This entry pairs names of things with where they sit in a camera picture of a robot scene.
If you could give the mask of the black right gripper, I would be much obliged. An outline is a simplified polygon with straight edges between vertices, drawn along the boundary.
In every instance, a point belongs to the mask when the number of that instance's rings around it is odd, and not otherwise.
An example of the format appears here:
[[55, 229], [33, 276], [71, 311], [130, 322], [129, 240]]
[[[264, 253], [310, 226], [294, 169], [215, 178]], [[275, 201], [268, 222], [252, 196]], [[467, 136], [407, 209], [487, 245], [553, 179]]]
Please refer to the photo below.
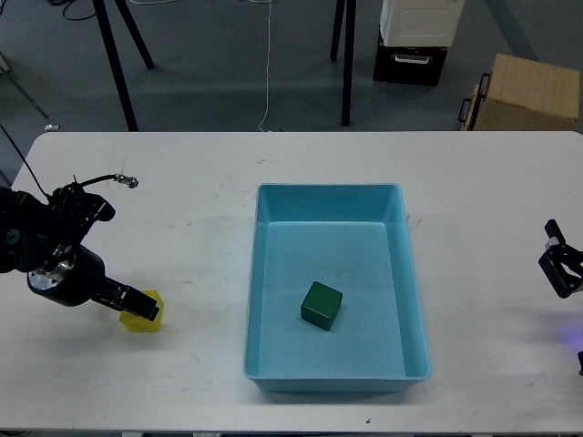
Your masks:
[[544, 227], [548, 241], [538, 260], [549, 283], [561, 299], [582, 291], [583, 252], [568, 245], [554, 219]]

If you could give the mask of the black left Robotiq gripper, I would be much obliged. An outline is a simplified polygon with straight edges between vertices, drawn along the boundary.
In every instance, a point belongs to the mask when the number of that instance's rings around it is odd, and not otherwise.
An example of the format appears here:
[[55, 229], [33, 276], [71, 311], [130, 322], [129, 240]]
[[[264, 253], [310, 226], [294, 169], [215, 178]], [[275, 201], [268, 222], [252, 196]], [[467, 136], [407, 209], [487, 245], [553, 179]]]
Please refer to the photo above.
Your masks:
[[154, 321], [159, 314], [154, 298], [107, 278], [104, 261], [83, 246], [59, 261], [52, 270], [39, 268], [28, 272], [26, 281], [36, 295], [66, 307], [94, 300], [148, 321]]

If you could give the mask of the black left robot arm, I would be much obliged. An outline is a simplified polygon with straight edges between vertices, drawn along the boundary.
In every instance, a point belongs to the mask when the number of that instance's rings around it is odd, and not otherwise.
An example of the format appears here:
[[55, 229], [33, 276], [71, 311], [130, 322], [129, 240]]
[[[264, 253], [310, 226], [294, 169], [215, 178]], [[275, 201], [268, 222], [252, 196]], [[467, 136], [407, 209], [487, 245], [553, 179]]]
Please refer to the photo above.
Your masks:
[[75, 180], [45, 194], [45, 203], [25, 191], [1, 188], [1, 272], [25, 273], [32, 292], [65, 307], [93, 300], [153, 322], [162, 314], [161, 304], [107, 277], [104, 261], [82, 245], [96, 222], [115, 217], [109, 202], [85, 191], [107, 180], [138, 186], [136, 178], [122, 174]]

